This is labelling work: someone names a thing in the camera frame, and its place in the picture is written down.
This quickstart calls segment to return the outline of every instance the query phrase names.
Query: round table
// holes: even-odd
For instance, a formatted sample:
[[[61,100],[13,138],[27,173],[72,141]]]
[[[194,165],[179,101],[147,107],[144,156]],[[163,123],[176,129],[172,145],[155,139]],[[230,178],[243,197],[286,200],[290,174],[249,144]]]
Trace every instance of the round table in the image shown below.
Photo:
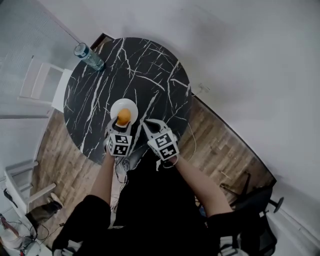
[[[135,37],[106,42],[95,52],[104,60],[105,70],[95,71],[80,61],[64,95],[65,124],[79,150],[102,163],[110,109],[121,98],[134,101],[139,111],[131,129],[131,156],[140,158],[149,148],[144,119],[165,121],[179,139],[188,125],[192,96],[177,58],[158,43]]]

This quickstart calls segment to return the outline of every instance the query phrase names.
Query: black sleeve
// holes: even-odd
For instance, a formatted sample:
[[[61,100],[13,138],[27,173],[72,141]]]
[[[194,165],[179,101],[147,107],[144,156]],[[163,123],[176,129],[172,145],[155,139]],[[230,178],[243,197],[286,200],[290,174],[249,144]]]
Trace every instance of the black sleeve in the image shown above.
[[[217,214],[208,218],[210,236],[215,241],[215,251],[219,250],[220,238],[240,234],[241,249],[251,255],[257,255],[260,247],[260,216],[249,209]]]
[[[110,216],[110,206],[104,200],[95,195],[87,195],[67,219],[53,242],[52,251],[67,248],[69,240],[78,243],[96,237],[108,229]]]

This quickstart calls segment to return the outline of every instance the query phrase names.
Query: wooden floor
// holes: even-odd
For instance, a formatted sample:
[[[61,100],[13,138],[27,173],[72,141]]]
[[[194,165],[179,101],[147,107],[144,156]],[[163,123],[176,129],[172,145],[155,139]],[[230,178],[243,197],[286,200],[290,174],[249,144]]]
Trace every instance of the wooden floor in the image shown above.
[[[193,155],[196,141],[196,151],[189,162],[217,184],[227,183],[238,193],[247,178],[245,171],[251,174],[249,191],[275,181],[251,150],[219,118],[197,99],[193,98],[192,104],[189,123],[194,137],[187,128],[179,142],[181,155],[185,159],[189,160]],[[31,193],[56,183],[54,192],[64,203],[64,209],[45,224],[51,233],[67,220],[75,206],[89,193],[100,166],[87,159],[74,145],[63,114],[57,110],[49,122],[37,160],[39,166],[33,173]],[[231,202],[232,195],[226,195]],[[41,198],[33,207],[43,203],[45,199]],[[45,241],[46,245],[51,247],[60,229]],[[39,229],[39,238],[45,238],[47,234],[43,227]]]

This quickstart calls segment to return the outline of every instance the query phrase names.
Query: black t-shirt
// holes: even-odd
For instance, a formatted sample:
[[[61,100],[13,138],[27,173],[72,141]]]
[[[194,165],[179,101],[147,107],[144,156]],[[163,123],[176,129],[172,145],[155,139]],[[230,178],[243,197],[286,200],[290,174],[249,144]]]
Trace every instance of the black t-shirt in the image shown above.
[[[241,234],[242,250],[255,255],[259,249],[258,214],[244,209],[202,217],[193,191],[179,172],[175,168],[155,171],[151,168],[155,162],[150,155],[137,169],[128,171],[128,184],[121,191],[114,223],[121,228],[108,229],[110,206],[88,195],[68,218],[52,250],[66,248],[72,240],[83,241],[75,256],[111,252],[217,255],[221,237]]]

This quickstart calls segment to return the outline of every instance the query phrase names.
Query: bottle cap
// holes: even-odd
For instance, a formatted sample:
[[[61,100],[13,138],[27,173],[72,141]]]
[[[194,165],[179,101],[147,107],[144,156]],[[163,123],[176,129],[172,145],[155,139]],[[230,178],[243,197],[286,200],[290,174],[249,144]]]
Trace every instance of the bottle cap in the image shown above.
[[[84,57],[86,57],[88,53],[89,53],[89,47],[84,42],[79,43],[74,48],[74,55],[78,56],[80,59],[83,59]]]

